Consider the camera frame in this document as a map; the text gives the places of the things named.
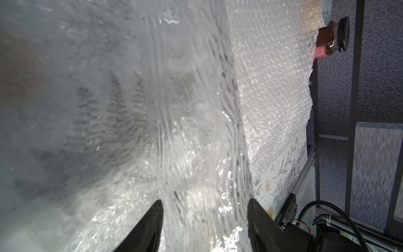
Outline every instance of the wire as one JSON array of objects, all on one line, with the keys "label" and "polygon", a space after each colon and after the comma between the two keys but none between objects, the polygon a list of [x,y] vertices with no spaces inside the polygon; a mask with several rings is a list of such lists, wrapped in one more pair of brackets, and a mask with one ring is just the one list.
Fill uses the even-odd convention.
[{"label": "wire", "polygon": [[296,223],[302,223],[302,224],[304,224],[304,225],[309,229],[309,231],[311,231],[311,234],[312,234],[312,229],[311,229],[310,227],[308,227],[308,225],[305,224],[305,222],[303,222],[303,221],[295,221],[295,220],[292,220],[292,221],[294,221],[294,222],[296,222]]},{"label": "wire", "polygon": [[351,229],[354,231],[355,236],[357,237],[361,247],[369,252],[369,249],[367,247],[367,244],[365,243],[364,238],[362,237],[359,229],[357,228],[357,226],[354,224],[354,222],[350,219],[350,217],[345,214],[345,212],[343,212],[343,210],[341,210],[340,208],[338,208],[337,206],[333,205],[332,203],[329,203],[327,201],[324,200],[315,200],[312,202],[309,202],[308,204],[306,204],[306,206],[301,210],[301,213],[298,216],[298,221],[302,221],[302,218],[304,217],[304,215],[306,214],[306,212],[313,206],[318,206],[318,205],[323,205],[323,206],[327,206],[330,207],[331,209],[335,210],[339,215],[341,215],[350,225]]}]

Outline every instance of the white surface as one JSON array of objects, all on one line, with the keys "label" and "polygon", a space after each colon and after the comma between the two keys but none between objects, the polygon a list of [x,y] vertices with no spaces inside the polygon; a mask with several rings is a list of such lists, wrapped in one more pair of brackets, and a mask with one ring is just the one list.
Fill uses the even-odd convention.
[{"label": "white surface", "polygon": [[284,201],[294,189],[306,161],[307,147],[304,131],[286,147],[253,184],[255,199],[272,219],[277,216]]}]

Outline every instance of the metal bar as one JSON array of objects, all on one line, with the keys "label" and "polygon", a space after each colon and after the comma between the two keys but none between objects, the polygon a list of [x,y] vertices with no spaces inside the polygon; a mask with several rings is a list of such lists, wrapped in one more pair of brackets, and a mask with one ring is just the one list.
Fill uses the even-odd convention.
[{"label": "metal bar", "polygon": [[314,110],[314,138],[315,138],[315,184],[316,200],[320,200],[320,173],[319,173],[319,105],[318,105],[318,60],[314,60],[312,71],[311,96]]},{"label": "metal bar", "polygon": [[349,148],[348,148],[347,180],[346,180],[346,201],[344,207],[344,211],[347,215],[350,215],[351,181],[353,178],[355,124],[357,122],[359,67],[361,63],[362,28],[364,26],[364,5],[365,0],[357,0],[357,6],[355,10],[353,76],[351,78],[351,103],[350,103]]},{"label": "metal bar", "polygon": [[379,129],[403,129],[403,124],[402,123],[357,122],[357,127],[379,128]]},{"label": "metal bar", "polygon": [[319,137],[322,138],[330,138],[330,139],[336,139],[336,140],[343,140],[343,141],[348,141],[348,137],[341,137],[339,135],[324,135],[324,134],[319,134]]},{"label": "metal bar", "polygon": [[402,175],[403,175],[403,140],[400,146],[400,153],[399,153],[399,159],[397,161],[395,181],[393,182],[391,202],[389,203],[388,217],[386,219],[386,227],[385,227],[386,234],[391,233],[391,225],[393,222],[393,217],[395,215],[395,208],[397,204],[397,197],[399,196]]}]

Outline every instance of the plastic wrap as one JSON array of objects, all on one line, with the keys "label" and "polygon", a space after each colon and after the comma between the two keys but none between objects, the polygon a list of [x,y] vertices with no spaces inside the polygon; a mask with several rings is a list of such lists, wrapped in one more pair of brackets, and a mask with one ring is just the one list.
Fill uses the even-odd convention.
[{"label": "plastic wrap", "polygon": [[253,181],[301,134],[320,2],[228,0],[231,45]]},{"label": "plastic wrap", "polygon": [[293,2],[2,1],[0,250],[111,251],[158,197],[168,251],[250,250],[237,88],[256,176],[309,107]]},{"label": "plastic wrap", "polygon": [[0,54],[0,251],[112,251],[158,198],[131,1],[1,1]]},{"label": "plastic wrap", "polygon": [[250,250],[252,186],[225,4],[134,8],[167,251]]}]

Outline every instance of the black cable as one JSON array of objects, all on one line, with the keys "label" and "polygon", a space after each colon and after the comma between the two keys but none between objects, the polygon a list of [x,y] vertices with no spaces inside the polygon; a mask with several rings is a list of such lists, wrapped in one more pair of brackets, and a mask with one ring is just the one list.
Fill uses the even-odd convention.
[{"label": "black cable", "polygon": [[347,214],[345,214],[340,208],[338,208],[337,206],[333,205],[330,202],[324,201],[324,200],[315,200],[312,201],[308,204],[306,204],[306,206],[302,209],[301,213],[298,216],[298,221],[302,221],[302,218],[304,217],[304,215],[306,214],[306,212],[313,206],[317,206],[317,205],[323,205],[323,206],[327,206],[330,207],[331,209],[335,210],[339,215],[341,215],[350,225],[351,229],[354,231],[355,236],[357,237],[360,245],[362,248],[364,248],[366,251],[369,252],[369,249],[367,247],[367,244],[365,243],[364,238],[362,237],[361,233],[359,232],[358,228],[356,227],[356,225],[354,224],[354,222],[350,219],[350,217],[348,217]]}]

